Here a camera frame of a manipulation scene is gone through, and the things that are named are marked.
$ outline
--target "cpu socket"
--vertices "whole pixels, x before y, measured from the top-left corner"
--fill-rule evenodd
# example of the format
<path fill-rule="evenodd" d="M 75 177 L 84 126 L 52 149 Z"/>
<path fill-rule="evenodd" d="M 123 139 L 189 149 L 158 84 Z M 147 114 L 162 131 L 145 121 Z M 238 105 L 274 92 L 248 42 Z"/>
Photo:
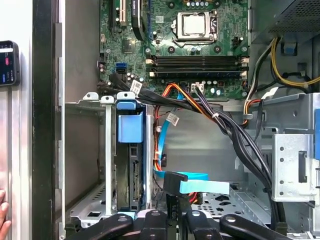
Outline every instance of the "cpu socket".
<path fill-rule="evenodd" d="M 171 25 L 177 42 L 210 44 L 217 41 L 217 11 L 179 12 Z"/>

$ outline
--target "motherboard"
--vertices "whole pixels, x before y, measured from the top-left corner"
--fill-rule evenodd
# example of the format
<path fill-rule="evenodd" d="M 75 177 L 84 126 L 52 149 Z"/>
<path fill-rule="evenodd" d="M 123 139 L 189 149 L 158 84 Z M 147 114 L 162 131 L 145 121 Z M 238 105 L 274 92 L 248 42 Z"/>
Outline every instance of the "motherboard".
<path fill-rule="evenodd" d="M 98 66 L 110 87 L 117 72 L 159 94 L 177 83 L 209 99 L 243 99 L 248 51 L 248 0 L 100 2 Z"/>

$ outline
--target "perforated metal panel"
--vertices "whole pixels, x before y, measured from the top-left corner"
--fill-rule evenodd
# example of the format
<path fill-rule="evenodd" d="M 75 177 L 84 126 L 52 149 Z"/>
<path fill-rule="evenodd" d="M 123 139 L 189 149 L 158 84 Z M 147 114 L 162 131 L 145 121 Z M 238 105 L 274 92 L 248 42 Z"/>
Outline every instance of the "perforated metal panel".
<path fill-rule="evenodd" d="M 320 0 L 296 0 L 269 33 L 314 33 L 320 31 Z"/>

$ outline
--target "screw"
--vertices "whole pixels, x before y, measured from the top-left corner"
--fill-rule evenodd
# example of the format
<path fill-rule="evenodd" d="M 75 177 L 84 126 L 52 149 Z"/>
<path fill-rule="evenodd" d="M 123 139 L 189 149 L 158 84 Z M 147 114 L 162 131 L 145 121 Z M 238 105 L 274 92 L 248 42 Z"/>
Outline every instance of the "screw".
<path fill-rule="evenodd" d="M 153 211 L 153 212 L 151 213 L 151 215 L 152 215 L 152 216 L 159 216 L 160 213 L 159 213 L 158 211 Z"/>
<path fill-rule="evenodd" d="M 192 211 L 192 215 L 195 216 L 195 217 L 199 217 L 200 216 L 200 212 Z"/>
<path fill-rule="evenodd" d="M 227 216 L 225 220 L 227 220 L 229 223 L 234 223 L 236 221 L 236 219 L 232 216 Z"/>
<path fill-rule="evenodd" d="M 125 221 L 127 221 L 127 219 L 126 219 L 125 216 L 121 216 L 121 217 L 119 217 L 119 219 L 118 219 L 118 222 L 125 222 Z"/>

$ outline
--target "hand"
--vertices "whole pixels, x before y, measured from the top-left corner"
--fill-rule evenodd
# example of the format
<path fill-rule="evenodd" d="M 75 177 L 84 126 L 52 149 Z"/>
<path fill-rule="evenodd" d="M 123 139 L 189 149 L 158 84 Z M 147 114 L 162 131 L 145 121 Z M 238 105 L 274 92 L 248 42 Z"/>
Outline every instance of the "hand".
<path fill-rule="evenodd" d="M 3 202 L 5 195 L 6 192 L 4 190 L 0 190 L 0 203 Z M 5 221 L 8 209 L 9 204 L 7 202 L 3 202 L 0 205 L 0 240 L 5 240 L 11 226 L 11 221 Z"/>

